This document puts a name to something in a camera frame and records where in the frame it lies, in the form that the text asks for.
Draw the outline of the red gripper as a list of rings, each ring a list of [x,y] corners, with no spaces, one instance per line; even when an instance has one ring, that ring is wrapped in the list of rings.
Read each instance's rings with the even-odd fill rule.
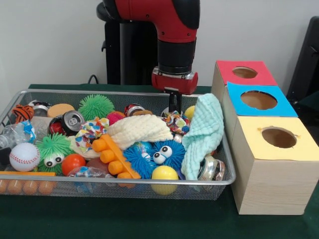
[[[198,82],[198,74],[191,73],[186,78],[181,76],[159,75],[152,73],[152,86],[161,91],[172,91],[169,93],[168,111],[176,110],[181,113],[181,94],[191,95],[194,93]]]

